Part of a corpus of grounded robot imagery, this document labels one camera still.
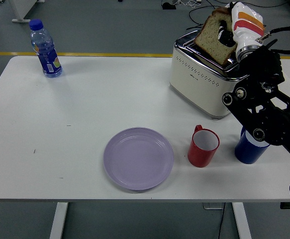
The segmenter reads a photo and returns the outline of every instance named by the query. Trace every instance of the mug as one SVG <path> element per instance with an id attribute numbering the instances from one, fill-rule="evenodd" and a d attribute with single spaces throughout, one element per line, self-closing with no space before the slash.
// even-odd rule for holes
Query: mug
<path id="1" fill-rule="evenodd" d="M 206 167 L 220 145 L 215 132 L 197 125 L 188 150 L 188 160 L 196 167 Z"/>
<path id="2" fill-rule="evenodd" d="M 255 163 L 264 151 L 270 146 L 269 143 L 256 141 L 252 135 L 243 127 L 241 137 L 235 146 L 234 153 L 242 163 Z"/>

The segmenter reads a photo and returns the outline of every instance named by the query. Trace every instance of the white toaster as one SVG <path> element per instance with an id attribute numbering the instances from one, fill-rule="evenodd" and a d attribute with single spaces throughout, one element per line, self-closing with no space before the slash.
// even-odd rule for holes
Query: white toaster
<path id="1" fill-rule="evenodd" d="M 212 118 L 222 118 L 230 113 L 222 103 L 223 94 L 232 92 L 247 75 L 239 73 L 239 64 L 233 58 L 226 67 L 211 60 L 194 43 L 197 34 L 194 31 L 176 40 L 170 84 Z"/>

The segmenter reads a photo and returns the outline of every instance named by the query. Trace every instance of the purple plate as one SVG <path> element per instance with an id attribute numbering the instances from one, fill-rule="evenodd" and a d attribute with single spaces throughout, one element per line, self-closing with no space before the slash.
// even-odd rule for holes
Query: purple plate
<path id="1" fill-rule="evenodd" d="M 169 142 L 148 128 L 129 128 L 115 135 L 104 151 L 104 168 L 118 185 L 131 190 L 157 186 L 170 174 L 174 153 Z"/>

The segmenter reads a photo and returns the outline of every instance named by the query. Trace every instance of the plastic bottle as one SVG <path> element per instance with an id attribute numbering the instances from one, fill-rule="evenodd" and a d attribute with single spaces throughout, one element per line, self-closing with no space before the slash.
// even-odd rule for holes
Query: plastic bottle
<path id="1" fill-rule="evenodd" d="M 32 47 L 40 59 L 44 75 L 49 78 L 58 77 L 62 74 L 62 66 L 57 57 L 51 35 L 43 27 L 40 19 L 31 20 L 29 26 Z"/>

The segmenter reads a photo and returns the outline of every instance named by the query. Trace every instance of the plate rim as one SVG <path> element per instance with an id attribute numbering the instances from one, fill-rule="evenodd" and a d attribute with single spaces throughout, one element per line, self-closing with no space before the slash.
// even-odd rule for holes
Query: plate rim
<path id="1" fill-rule="evenodd" d="M 120 181 L 120 182 L 122 182 L 122 183 L 118 183 L 115 179 L 113 179 L 113 178 L 111 177 L 111 175 L 109 174 L 109 172 L 108 172 L 108 170 L 107 170 L 107 168 L 106 168 L 106 165 L 105 165 L 105 161 L 106 161 L 106 160 L 105 160 L 105 153 L 106 153 L 106 150 L 108 149 L 109 144 L 113 141 L 113 139 L 116 138 L 118 135 L 120 135 L 120 134 L 126 132 L 126 131 L 135 130 L 135 129 L 144 129 L 144 130 L 149 130 L 149 131 L 152 131 L 152 132 L 158 134 L 160 137 L 162 137 L 162 138 L 164 139 L 165 144 L 170 148 L 170 153 L 171 153 L 171 156 L 172 156 L 171 159 L 170 159 L 170 162 L 171 162 L 171 165 L 169 166 L 170 170 L 168 170 L 168 172 L 165 174 L 165 176 L 162 177 L 162 179 L 159 180 L 158 183 L 155 183 L 155 185 L 153 185 L 153 186 L 151 185 L 151 186 L 146 186 L 146 187 L 144 187 L 144 186 L 131 186 L 131 187 L 129 187 L 129 185 L 127 185 L 127 184 L 123 184 L 122 181 Z M 104 149 L 104 153 L 103 153 L 103 167 L 104 167 L 104 170 L 105 170 L 107 176 L 108 176 L 108 177 L 109 177 L 109 178 L 110 178 L 110 179 L 111 179 L 115 184 L 117 184 L 117 185 L 119 185 L 119 186 L 121 186 L 121 187 L 123 187 L 123 188 L 129 189 L 129 190 L 139 190 L 139 191 L 142 191 L 142 190 L 147 190 L 147 189 L 150 189 L 150 188 L 154 188 L 154 187 L 156 187 L 157 185 L 161 184 L 161 183 L 162 183 L 163 181 L 165 181 L 165 180 L 168 178 L 168 176 L 170 175 L 170 173 L 171 173 L 171 171 L 172 171 L 172 168 L 173 168 L 173 165 L 174 165 L 174 161 L 175 161 L 174 151 L 173 151 L 173 148 L 172 148 L 170 142 L 166 139 L 166 137 L 164 137 L 161 133 L 159 133 L 159 132 L 157 132 L 157 131 L 155 131 L 155 130 L 153 130 L 153 129 L 146 128 L 146 127 L 132 127 L 132 128 L 127 128 L 127 129 L 124 129 L 124 130 L 120 131 L 119 133 L 115 134 L 115 135 L 114 135 L 114 136 L 113 136 L 113 137 L 108 141 L 108 143 L 106 144 L 106 147 L 105 147 L 105 149 Z"/>

